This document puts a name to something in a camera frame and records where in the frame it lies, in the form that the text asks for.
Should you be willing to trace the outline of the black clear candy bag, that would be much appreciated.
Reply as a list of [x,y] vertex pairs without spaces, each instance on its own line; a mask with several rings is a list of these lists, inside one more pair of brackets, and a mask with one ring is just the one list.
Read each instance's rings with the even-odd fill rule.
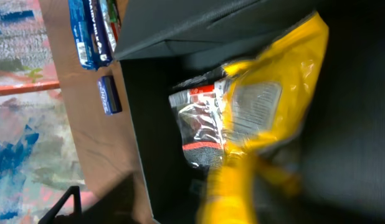
[[178,83],[168,96],[181,133],[184,157],[195,169],[208,170],[222,164],[223,96],[228,85],[224,69],[216,68]]

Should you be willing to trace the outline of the dark green box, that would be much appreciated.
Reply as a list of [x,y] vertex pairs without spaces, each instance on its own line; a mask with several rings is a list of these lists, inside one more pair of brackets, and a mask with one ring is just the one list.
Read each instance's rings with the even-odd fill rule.
[[130,1],[156,223],[385,223],[385,1]]

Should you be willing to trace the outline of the yellow candy bag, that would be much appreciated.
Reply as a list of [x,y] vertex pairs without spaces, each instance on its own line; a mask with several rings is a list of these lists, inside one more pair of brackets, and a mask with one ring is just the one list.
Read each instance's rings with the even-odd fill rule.
[[277,192],[296,195],[299,178],[261,154],[295,139],[313,99],[329,28],[313,12],[272,42],[257,58],[227,67],[224,93],[226,154],[209,171],[198,223],[257,223],[254,177]]

